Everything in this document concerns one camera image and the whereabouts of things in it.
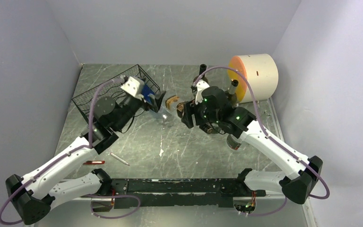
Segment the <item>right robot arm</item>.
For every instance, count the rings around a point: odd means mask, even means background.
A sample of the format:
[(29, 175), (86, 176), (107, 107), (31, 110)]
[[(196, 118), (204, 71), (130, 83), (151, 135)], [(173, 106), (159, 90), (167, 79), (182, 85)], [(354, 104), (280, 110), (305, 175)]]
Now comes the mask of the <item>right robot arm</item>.
[(200, 102), (191, 100), (177, 105), (182, 123), (202, 130), (217, 124), (223, 132), (252, 145), (280, 168), (279, 172), (244, 172), (236, 183), (240, 195), (247, 196), (256, 190), (273, 191), (297, 204), (304, 204), (313, 196), (311, 192), (320, 180), (322, 159), (308, 157), (275, 137), (250, 111), (231, 106), (220, 88), (208, 87), (197, 95), (201, 97)]

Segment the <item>blue square bottle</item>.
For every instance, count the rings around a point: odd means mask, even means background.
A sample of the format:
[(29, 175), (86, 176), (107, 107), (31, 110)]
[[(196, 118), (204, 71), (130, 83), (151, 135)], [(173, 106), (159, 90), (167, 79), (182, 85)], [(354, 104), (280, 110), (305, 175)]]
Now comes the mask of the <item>blue square bottle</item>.
[(156, 119), (166, 120), (167, 114), (162, 107), (162, 102), (166, 91), (155, 93), (148, 85), (144, 85), (141, 94), (144, 97), (144, 109), (152, 114)]

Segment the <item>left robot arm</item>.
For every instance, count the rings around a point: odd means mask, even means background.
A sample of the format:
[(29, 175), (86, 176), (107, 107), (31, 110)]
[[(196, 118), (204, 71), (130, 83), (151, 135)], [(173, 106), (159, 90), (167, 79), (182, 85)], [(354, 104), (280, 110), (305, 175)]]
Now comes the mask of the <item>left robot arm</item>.
[(126, 93), (118, 105), (110, 96), (94, 94), (88, 117), (88, 128), (60, 154), (40, 168), (24, 175), (12, 175), (5, 184), (8, 202), (12, 203), (26, 225), (44, 218), (53, 208), (80, 196), (107, 196), (112, 192), (112, 179), (102, 169), (63, 182), (76, 167), (98, 156), (118, 138), (117, 132), (140, 108), (158, 111), (165, 93), (146, 93), (138, 89)]

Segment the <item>clear square liquor bottle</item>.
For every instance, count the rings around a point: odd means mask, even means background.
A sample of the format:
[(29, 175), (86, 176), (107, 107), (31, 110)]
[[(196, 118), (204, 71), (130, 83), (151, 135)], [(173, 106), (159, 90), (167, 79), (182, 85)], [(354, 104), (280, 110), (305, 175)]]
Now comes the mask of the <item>clear square liquor bottle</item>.
[(173, 116), (182, 118), (184, 114), (184, 100), (177, 95), (165, 100), (166, 110)]

